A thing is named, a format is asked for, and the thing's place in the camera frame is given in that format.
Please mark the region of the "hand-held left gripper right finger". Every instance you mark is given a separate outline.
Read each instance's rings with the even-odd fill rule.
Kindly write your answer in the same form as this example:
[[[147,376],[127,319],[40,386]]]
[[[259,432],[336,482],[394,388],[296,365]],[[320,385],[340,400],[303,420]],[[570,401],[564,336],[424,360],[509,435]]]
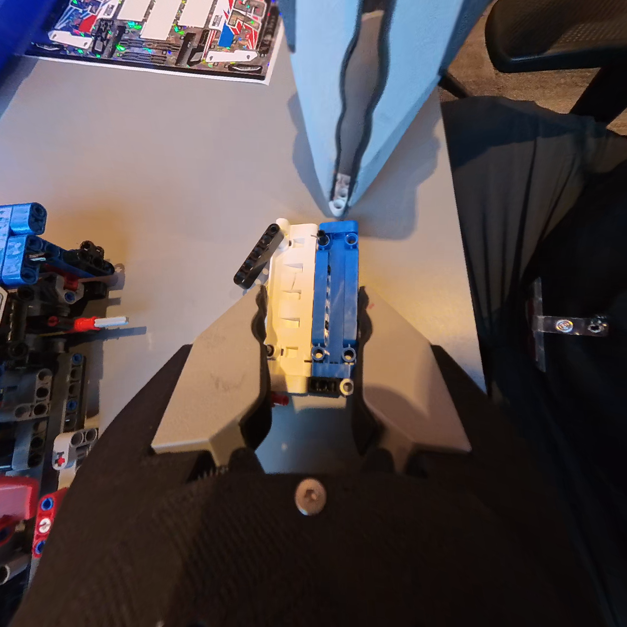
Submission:
[[[466,455],[472,446],[427,338],[375,291],[359,288],[352,435],[357,452]]]

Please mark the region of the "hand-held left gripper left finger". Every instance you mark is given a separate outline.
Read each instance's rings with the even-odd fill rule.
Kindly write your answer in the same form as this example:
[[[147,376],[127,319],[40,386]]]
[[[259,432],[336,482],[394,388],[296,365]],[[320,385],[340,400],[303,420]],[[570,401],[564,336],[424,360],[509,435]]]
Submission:
[[[256,450],[271,428],[267,292],[254,286],[192,344],[154,451]]]

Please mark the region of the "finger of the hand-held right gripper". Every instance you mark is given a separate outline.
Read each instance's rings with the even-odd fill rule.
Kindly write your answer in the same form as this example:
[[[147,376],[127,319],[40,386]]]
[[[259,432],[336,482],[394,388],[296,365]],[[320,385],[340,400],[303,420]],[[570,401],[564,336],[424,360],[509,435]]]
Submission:
[[[374,182],[490,1],[383,1],[349,70],[349,207]]]
[[[318,183],[329,206],[341,166],[346,71],[361,29],[363,1],[279,1]]]

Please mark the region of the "white and blue brick assembly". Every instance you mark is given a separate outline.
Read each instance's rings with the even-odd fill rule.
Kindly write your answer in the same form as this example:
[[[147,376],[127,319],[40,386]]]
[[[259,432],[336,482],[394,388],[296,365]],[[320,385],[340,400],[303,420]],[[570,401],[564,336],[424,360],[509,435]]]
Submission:
[[[358,224],[278,219],[277,226],[283,239],[266,283],[271,393],[349,396],[358,356]]]

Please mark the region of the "small white curved brick piece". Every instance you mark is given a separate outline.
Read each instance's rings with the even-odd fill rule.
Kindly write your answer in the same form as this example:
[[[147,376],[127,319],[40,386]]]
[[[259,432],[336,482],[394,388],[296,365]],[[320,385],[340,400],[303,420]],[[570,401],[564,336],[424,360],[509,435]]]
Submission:
[[[341,172],[335,173],[329,200],[329,210],[334,217],[342,219],[347,213],[353,187],[352,177]]]

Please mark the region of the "grey desk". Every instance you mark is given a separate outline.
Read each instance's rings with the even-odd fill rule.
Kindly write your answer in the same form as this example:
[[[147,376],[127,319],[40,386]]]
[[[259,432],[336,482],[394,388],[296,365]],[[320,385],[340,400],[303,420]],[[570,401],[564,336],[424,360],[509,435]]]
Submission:
[[[236,262],[275,217],[325,221],[285,43],[269,86],[30,59],[1,117],[1,202],[40,201],[54,243],[94,239],[125,278],[88,406],[103,424],[234,305]],[[491,408],[435,90],[355,209],[359,278],[434,345],[472,453]],[[474,382],[465,368],[474,378]]]

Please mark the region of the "black mesh office chair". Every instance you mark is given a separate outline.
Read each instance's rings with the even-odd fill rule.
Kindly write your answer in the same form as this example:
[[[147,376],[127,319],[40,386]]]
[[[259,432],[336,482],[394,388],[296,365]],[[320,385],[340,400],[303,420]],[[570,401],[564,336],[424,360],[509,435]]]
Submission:
[[[573,115],[607,126],[626,110],[626,1],[497,1],[485,43],[502,73],[598,68]]]

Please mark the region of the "black holed brick beam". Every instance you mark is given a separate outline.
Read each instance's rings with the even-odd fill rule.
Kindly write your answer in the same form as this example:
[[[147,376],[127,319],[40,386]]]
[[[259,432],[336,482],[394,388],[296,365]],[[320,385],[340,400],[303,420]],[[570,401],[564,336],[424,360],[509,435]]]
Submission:
[[[251,288],[283,239],[284,234],[279,224],[271,223],[235,273],[234,284],[243,289]]]

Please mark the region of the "black badge reel with clip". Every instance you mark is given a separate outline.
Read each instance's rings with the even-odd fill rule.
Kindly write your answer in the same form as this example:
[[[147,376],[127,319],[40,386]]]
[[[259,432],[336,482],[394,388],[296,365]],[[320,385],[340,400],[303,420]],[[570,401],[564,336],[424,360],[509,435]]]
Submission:
[[[526,320],[529,325],[532,344],[532,355],[537,369],[546,372],[545,336],[607,337],[609,324],[607,317],[595,315],[591,318],[573,316],[550,316],[544,314],[542,280],[536,278],[530,286],[530,297],[527,301]]]

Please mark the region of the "multicoloured brick vehicle model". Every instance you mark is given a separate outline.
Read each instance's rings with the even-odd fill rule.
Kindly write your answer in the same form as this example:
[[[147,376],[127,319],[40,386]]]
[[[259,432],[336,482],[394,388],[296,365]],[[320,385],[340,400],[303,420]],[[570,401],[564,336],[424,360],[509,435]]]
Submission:
[[[37,202],[1,206],[1,594],[32,581],[72,475],[98,440],[85,426],[88,358],[126,317],[86,316],[121,281],[102,247],[46,241]]]

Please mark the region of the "shiny sticker sheet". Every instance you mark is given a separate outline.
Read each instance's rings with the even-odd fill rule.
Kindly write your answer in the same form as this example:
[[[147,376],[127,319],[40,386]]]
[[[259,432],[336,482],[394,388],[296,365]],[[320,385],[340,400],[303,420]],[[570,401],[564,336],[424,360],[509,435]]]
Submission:
[[[275,1],[55,1],[26,55],[268,84]]]

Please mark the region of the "person's dark clothing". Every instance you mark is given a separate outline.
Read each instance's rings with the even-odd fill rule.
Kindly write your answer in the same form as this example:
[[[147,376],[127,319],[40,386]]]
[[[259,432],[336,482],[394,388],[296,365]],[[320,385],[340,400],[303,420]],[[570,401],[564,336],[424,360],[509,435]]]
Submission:
[[[608,626],[626,625],[626,136],[591,117],[474,97],[442,106],[489,394],[557,488]],[[607,337],[545,336],[544,314],[607,317]]]

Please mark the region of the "blue storage bin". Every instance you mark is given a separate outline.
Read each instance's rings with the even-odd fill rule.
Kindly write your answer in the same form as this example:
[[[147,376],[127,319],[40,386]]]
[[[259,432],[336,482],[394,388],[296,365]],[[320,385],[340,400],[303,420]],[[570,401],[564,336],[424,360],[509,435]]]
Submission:
[[[45,22],[66,1],[1,1],[1,70],[23,56]]]

